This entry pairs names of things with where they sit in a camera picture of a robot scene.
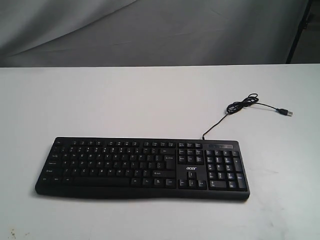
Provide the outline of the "black acer keyboard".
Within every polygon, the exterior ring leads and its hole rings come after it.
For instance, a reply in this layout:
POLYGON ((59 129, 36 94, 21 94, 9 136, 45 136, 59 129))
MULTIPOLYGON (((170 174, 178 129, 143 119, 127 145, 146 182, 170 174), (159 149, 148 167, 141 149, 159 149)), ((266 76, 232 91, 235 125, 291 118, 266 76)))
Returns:
POLYGON ((80 199, 250 196, 239 143, 204 139, 57 137, 35 191, 80 199))

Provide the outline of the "grey backdrop cloth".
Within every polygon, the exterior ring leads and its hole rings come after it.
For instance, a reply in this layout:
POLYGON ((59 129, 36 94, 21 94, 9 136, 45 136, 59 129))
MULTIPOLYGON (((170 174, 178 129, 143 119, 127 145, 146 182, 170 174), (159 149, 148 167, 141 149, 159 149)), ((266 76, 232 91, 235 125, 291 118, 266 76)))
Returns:
POLYGON ((3 0, 2 67, 288 63, 309 0, 3 0))

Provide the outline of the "black stand pole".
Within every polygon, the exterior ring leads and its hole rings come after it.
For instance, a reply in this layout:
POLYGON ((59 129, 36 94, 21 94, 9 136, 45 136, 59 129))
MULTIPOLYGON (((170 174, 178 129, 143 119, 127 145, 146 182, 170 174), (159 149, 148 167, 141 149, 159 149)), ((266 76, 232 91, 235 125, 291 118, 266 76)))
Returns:
POLYGON ((294 53, 296 51, 296 48, 298 46, 298 43, 299 43, 299 40, 301 38, 301 35, 302 35, 302 32, 303 30, 305 30, 310 22, 310 19, 312 19, 313 17, 310 15, 312 15, 312 13, 310 13, 310 10, 311 10, 311 6, 313 4, 313 0, 308 0, 307 1, 307 4, 306 4, 306 7, 305 7, 305 10, 303 12, 303 15, 302 15, 302 18, 298 24, 298 28, 297 28, 297 32, 296 32, 296 35, 294 37, 294 40, 292 42, 292 45, 291 45, 291 48, 290 48, 290 51, 288 53, 288 56, 287 56, 287 59, 286 59, 286 64, 291 64, 292 62, 292 59, 293 59, 293 56, 294 56, 294 53))

